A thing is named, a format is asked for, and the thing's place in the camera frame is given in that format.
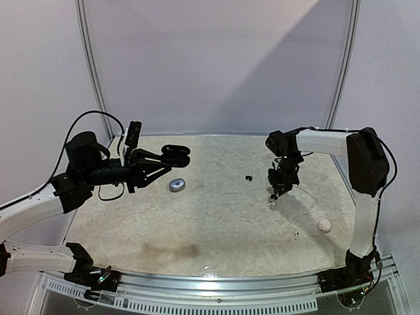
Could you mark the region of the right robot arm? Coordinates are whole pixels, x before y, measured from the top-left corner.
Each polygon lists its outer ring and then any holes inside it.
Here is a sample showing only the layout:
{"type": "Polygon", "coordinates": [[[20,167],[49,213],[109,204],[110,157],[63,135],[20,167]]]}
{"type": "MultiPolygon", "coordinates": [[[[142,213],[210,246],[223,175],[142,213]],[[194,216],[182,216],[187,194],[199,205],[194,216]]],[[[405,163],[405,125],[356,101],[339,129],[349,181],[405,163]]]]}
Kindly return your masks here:
{"type": "Polygon", "coordinates": [[[370,264],[381,263],[376,245],[383,193],[396,169],[386,144],[371,127],[363,129],[319,129],[300,127],[288,132],[273,131],[265,141],[276,161],[268,169],[271,199],[299,185],[298,172],[305,153],[326,154],[346,161],[345,180],[355,204],[354,230],[345,265],[321,272],[324,287],[350,287],[373,282],[370,264]]]}

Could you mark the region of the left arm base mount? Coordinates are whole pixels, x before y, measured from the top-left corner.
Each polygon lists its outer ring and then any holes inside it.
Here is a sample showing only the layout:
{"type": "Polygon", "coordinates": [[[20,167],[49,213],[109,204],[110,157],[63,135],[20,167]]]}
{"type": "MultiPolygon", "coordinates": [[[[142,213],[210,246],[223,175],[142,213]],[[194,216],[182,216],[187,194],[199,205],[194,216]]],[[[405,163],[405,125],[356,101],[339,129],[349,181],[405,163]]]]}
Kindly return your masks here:
{"type": "Polygon", "coordinates": [[[89,287],[91,291],[116,292],[121,279],[121,272],[111,266],[99,268],[96,266],[76,266],[72,272],[65,273],[64,279],[79,285],[89,287]]]}

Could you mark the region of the blue earbud charging case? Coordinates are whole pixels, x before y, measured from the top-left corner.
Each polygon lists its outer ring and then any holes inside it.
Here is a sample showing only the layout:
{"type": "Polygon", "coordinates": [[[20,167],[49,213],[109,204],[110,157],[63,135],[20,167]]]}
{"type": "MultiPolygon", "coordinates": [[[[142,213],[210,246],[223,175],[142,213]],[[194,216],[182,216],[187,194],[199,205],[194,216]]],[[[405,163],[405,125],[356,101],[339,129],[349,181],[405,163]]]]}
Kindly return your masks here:
{"type": "Polygon", "coordinates": [[[185,186],[186,186],[186,183],[185,183],[184,179],[177,178],[177,179],[172,180],[169,183],[169,191],[170,192],[178,192],[178,191],[183,190],[185,188],[185,186]]]}

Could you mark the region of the black earbud charging case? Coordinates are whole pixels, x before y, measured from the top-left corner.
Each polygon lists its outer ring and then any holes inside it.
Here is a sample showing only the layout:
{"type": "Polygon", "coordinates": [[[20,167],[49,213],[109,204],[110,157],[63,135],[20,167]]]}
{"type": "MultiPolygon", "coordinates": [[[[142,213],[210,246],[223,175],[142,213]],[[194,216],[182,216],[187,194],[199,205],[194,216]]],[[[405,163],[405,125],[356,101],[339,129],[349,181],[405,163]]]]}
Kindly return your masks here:
{"type": "Polygon", "coordinates": [[[161,161],[172,167],[183,168],[190,163],[190,149],[186,146],[167,144],[161,148],[161,161]]]}

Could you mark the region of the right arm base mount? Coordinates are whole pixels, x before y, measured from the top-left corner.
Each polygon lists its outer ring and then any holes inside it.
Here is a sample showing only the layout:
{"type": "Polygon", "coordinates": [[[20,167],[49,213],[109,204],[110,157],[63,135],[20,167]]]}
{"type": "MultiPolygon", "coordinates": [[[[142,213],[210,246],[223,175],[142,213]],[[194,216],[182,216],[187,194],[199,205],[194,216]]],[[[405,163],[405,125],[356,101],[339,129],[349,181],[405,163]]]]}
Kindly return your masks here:
{"type": "Polygon", "coordinates": [[[374,269],[370,265],[359,267],[348,265],[318,273],[317,282],[320,285],[322,293],[351,287],[361,287],[361,295],[367,295],[379,283],[383,266],[380,264],[376,271],[379,273],[375,278],[373,275],[374,269]]]}

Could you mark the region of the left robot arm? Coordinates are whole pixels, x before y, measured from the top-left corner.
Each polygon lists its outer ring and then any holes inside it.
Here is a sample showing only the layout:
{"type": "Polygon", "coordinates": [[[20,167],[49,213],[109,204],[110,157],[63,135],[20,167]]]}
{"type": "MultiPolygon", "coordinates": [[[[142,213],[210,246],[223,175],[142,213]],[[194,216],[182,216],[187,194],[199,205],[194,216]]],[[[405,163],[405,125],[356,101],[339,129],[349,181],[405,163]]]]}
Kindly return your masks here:
{"type": "Polygon", "coordinates": [[[145,188],[174,167],[186,167],[190,149],[167,144],[161,154],[137,148],[138,135],[126,140],[121,159],[112,158],[92,131],[75,135],[65,143],[69,163],[66,172],[54,176],[36,191],[1,206],[1,275],[27,271],[73,274],[82,284],[101,282],[104,271],[96,269],[79,243],[59,246],[28,245],[10,237],[50,217],[70,213],[93,195],[95,187],[122,184],[130,193],[145,188]]]}

